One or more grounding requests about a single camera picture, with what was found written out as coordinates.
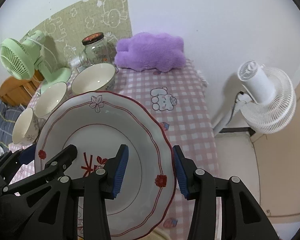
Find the floral ceramic bowl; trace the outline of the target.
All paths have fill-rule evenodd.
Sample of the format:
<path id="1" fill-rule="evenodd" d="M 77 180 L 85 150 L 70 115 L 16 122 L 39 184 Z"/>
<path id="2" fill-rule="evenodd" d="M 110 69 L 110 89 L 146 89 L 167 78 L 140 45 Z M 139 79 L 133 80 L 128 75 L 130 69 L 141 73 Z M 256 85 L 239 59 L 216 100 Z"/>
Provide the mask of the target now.
<path id="1" fill-rule="evenodd" d="M 39 120 L 32 108 L 25 109 L 15 122 L 12 141 L 15 145 L 27 146 L 35 142 L 39 135 Z"/>
<path id="2" fill-rule="evenodd" d="M 67 99 L 67 84 L 64 82 L 55 83 L 39 97 L 34 108 L 34 113 L 38 118 L 47 119 Z"/>
<path id="3" fill-rule="evenodd" d="M 71 84 L 74 95 L 92 91 L 111 90 L 115 83 L 116 68 L 109 63 L 94 64 L 80 72 Z"/>

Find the red floral white plate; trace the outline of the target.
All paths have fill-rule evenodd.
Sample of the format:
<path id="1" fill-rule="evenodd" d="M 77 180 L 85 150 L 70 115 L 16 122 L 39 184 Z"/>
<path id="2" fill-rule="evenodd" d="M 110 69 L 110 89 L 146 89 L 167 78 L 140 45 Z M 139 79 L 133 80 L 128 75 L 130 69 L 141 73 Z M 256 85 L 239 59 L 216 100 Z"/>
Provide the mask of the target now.
<path id="1" fill-rule="evenodd" d="M 42 127 L 36 172 L 68 145 L 77 157 L 66 169 L 72 179 L 105 168 L 121 145 L 129 149 L 121 190 L 107 200 L 112 239 L 139 239 L 164 219 L 175 193 L 172 148 L 165 132 L 137 101 L 112 92 L 88 92 L 63 102 Z"/>

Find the round yellow floral plate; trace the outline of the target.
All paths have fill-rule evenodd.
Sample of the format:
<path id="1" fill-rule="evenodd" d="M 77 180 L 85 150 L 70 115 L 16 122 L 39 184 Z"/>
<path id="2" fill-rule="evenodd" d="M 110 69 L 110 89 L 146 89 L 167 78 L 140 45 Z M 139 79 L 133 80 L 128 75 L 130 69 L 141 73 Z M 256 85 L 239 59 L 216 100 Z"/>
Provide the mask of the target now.
<path id="1" fill-rule="evenodd" d="M 149 233 L 146 237 L 146 240 L 171 240 L 171 237 L 161 229 L 154 229 L 151 233 Z"/>

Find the grey plaid pillow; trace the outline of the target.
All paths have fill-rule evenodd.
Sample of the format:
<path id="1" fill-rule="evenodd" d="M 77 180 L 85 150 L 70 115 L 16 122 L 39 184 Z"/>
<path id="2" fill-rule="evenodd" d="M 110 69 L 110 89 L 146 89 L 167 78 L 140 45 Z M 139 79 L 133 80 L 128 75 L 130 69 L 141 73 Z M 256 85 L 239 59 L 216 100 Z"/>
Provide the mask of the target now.
<path id="1" fill-rule="evenodd" d="M 15 122 L 25 109 L 23 105 L 12 107 L 4 102 L 0 104 L 0 146 L 4 152 L 9 150 Z"/>

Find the wooden bed headboard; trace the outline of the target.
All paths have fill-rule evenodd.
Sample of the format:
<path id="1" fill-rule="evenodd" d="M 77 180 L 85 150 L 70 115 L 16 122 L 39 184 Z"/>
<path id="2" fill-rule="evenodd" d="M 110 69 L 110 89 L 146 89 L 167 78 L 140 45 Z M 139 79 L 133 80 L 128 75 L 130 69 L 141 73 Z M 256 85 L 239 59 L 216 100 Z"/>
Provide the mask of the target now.
<path id="1" fill-rule="evenodd" d="M 31 80 L 18 80 L 11 76 L 0 87 L 0 100 L 8 106 L 27 106 L 43 80 L 38 70 Z"/>

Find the cotton swab container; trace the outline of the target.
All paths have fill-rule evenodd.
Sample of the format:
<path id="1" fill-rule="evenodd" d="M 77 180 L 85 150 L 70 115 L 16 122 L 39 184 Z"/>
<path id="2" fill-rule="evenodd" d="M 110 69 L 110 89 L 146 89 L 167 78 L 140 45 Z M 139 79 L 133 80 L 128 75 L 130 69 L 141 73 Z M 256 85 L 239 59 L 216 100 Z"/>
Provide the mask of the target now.
<path id="1" fill-rule="evenodd" d="M 85 68 L 87 67 L 87 63 L 79 56 L 77 56 L 69 61 L 69 66 L 77 73 L 80 73 L 85 70 Z"/>

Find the green desk fan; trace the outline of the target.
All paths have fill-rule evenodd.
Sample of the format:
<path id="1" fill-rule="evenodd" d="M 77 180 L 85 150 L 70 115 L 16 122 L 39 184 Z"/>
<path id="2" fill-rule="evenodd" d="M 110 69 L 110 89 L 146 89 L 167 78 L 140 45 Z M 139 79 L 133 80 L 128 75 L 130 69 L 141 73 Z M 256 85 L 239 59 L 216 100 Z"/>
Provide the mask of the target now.
<path id="1" fill-rule="evenodd" d="M 49 62 L 41 55 L 41 50 L 50 52 L 43 44 L 45 34 L 37 30 L 31 36 L 19 42 L 13 38 L 6 38 L 0 44 L 0 60 L 6 70 L 18 80 L 30 80 L 37 70 L 43 76 L 45 83 L 67 82 L 71 70 L 61 67 L 52 71 Z"/>

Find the pink checkered tablecloth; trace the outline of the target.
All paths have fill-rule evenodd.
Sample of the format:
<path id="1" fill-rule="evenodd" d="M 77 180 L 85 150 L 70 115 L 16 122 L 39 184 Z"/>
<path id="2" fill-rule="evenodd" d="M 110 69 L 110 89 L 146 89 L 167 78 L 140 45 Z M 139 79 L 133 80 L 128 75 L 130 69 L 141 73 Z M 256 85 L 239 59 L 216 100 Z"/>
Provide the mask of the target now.
<path id="1" fill-rule="evenodd" d="M 115 94 L 129 97 L 141 105 L 159 123 L 170 143 L 180 146 L 185 157 L 197 167 L 218 175 L 216 145 L 204 98 L 205 83 L 191 62 L 183 69 L 168 73 L 156 70 L 136 72 L 121 69 L 116 74 Z M 13 181 L 35 173 L 34 160 L 23 165 Z M 189 233 L 194 203 L 177 190 L 168 211 L 158 225 L 172 239 L 186 239 Z"/>

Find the white clip fan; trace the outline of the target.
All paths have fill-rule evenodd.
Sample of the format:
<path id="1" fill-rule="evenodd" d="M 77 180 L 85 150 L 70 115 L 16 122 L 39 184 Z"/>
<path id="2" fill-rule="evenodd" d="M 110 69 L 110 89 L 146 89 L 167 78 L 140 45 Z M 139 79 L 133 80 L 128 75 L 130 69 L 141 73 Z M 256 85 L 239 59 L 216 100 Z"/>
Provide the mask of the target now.
<path id="1" fill-rule="evenodd" d="M 250 60 L 239 67 L 237 77 L 244 90 L 237 93 L 230 111 L 213 128 L 214 135 L 237 112 L 252 130 L 261 134 L 279 132 L 290 123 L 297 98 L 293 83 L 283 70 Z"/>

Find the glass jar with lid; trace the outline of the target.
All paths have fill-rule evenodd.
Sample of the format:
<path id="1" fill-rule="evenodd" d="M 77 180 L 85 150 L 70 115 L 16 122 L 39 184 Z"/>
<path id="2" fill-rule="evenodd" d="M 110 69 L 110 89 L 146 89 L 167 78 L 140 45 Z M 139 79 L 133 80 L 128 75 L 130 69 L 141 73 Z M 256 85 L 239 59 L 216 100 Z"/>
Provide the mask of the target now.
<path id="1" fill-rule="evenodd" d="M 110 49 L 104 37 L 104 33 L 98 32 L 90 34 L 82 39 L 84 46 L 79 54 L 80 63 L 82 66 L 92 66 L 99 63 L 113 64 L 113 59 L 110 56 Z"/>

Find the purple plush toy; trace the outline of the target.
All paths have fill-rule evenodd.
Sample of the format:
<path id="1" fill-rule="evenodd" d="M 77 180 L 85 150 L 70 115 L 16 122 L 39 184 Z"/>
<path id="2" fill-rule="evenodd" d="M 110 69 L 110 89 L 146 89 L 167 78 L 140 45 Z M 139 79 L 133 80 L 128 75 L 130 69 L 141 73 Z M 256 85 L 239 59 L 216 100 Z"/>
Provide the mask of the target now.
<path id="1" fill-rule="evenodd" d="M 186 64 L 184 41 L 166 33 L 138 33 L 118 40 L 114 63 L 137 72 L 157 69 L 166 73 L 183 68 Z"/>

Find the green patterned wall mat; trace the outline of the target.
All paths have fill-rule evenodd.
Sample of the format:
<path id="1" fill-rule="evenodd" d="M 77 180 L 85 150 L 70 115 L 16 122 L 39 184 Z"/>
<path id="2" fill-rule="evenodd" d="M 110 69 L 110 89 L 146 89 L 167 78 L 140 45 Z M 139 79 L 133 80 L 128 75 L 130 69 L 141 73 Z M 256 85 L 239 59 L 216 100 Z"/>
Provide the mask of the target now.
<path id="1" fill-rule="evenodd" d="M 121 38 L 132 36 L 128 0 L 87 0 L 74 3 L 42 21 L 25 34 L 21 41 L 40 30 L 45 36 L 44 45 L 51 50 L 42 51 L 48 61 L 66 66 L 83 50 L 82 39 L 102 32 L 113 58 L 115 44 Z"/>

